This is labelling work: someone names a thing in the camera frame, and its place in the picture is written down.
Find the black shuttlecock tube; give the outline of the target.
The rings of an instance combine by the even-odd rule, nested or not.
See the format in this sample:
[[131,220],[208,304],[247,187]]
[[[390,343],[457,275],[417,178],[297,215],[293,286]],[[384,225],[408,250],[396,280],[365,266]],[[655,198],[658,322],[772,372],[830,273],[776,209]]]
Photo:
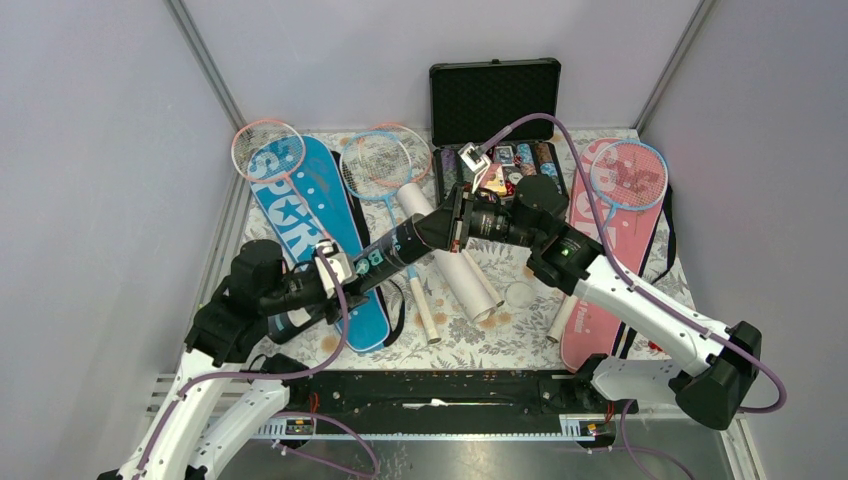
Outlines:
[[329,239],[320,241],[303,266],[285,273],[262,297],[269,338],[284,344],[325,321],[350,349],[380,349],[392,329],[372,291],[436,249],[422,239],[421,225],[427,222],[425,215],[414,214],[355,254]]

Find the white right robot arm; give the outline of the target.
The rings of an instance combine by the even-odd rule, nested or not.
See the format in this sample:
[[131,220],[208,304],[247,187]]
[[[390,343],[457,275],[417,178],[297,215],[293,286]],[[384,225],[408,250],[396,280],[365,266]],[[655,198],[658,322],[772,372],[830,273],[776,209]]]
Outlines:
[[765,369],[760,330],[713,320],[633,276],[567,222],[568,204],[550,178],[534,175],[507,205],[458,183],[432,212],[410,218],[427,252],[459,252],[470,238],[529,248],[526,265],[538,280],[614,314],[670,356],[670,366],[651,368],[591,355],[578,371],[587,376],[573,386],[583,410],[611,400],[674,404],[705,427],[727,429]]

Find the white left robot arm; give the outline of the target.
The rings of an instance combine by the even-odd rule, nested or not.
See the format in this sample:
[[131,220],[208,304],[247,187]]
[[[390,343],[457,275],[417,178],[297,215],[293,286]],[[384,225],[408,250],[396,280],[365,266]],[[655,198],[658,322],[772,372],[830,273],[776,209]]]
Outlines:
[[[312,258],[287,268],[281,245],[244,244],[208,302],[195,313],[163,406],[128,460],[103,479],[212,479],[250,435],[284,408],[309,401],[309,378],[332,365],[349,337],[355,307],[350,256],[322,239]],[[342,342],[325,360],[299,371],[245,370],[269,317],[322,307],[342,318]]]

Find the aluminium slotted rail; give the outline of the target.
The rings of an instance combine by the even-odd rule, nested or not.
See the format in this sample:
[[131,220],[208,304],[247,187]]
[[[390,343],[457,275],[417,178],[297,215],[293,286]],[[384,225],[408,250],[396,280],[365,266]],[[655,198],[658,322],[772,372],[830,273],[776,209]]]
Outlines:
[[[411,441],[612,441],[617,436],[613,422],[575,418],[565,414],[499,419],[345,419],[349,429],[367,440]],[[273,418],[249,435],[251,440],[307,441],[349,439],[346,430],[327,421],[306,417]]]

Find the blue badminton racket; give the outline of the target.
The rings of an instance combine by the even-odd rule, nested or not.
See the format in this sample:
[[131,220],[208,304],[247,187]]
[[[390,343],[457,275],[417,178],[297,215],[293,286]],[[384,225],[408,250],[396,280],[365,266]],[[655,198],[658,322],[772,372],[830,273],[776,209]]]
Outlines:
[[423,285],[414,264],[432,249],[426,246],[414,228],[415,214],[403,222],[391,205],[399,188],[381,185],[378,179],[389,180],[393,174],[408,173],[409,155],[399,140],[383,131],[366,131],[354,135],[343,147],[340,169],[348,192],[359,200],[378,202],[386,214],[390,229],[378,240],[365,247],[354,261],[362,289],[367,290],[389,279],[401,270],[407,280],[429,344],[441,341],[436,323],[425,298]]

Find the black poker chip case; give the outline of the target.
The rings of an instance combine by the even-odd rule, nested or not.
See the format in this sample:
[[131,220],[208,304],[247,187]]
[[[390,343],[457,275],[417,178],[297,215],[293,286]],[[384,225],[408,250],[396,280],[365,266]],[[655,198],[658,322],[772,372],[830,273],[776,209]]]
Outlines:
[[[459,158],[467,143],[483,145],[503,127],[534,113],[556,113],[562,65],[553,57],[530,60],[438,63],[429,69],[431,141],[436,198],[473,173]],[[543,174],[565,191],[551,138],[554,125],[532,120],[513,128],[487,151],[503,166],[509,191],[524,175]]]

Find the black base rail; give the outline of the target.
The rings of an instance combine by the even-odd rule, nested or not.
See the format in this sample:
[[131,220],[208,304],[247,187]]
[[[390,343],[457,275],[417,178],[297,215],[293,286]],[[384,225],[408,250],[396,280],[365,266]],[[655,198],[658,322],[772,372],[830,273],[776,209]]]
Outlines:
[[613,422],[637,404],[607,400],[559,370],[324,371],[296,380],[286,412],[312,412],[344,430],[345,419],[468,419],[565,414]]

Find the white cardboard tube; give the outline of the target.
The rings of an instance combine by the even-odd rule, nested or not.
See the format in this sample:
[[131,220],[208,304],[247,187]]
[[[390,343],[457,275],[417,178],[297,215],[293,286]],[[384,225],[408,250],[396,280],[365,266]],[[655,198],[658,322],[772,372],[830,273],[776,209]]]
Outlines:
[[[429,215],[435,210],[414,182],[402,186],[397,199],[407,215]],[[461,253],[435,250],[433,254],[437,268],[470,321],[480,323],[486,320],[504,303],[478,263],[465,250]]]

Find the blue racket cover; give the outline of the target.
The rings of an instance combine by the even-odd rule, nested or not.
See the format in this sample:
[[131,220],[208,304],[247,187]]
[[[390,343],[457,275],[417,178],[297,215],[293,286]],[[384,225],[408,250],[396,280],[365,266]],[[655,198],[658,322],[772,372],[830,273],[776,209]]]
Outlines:
[[364,244],[336,160],[321,140],[309,135],[303,140],[300,167],[279,183],[253,184],[254,198],[290,259],[309,259],[313,245],[325,236],[355,256]]

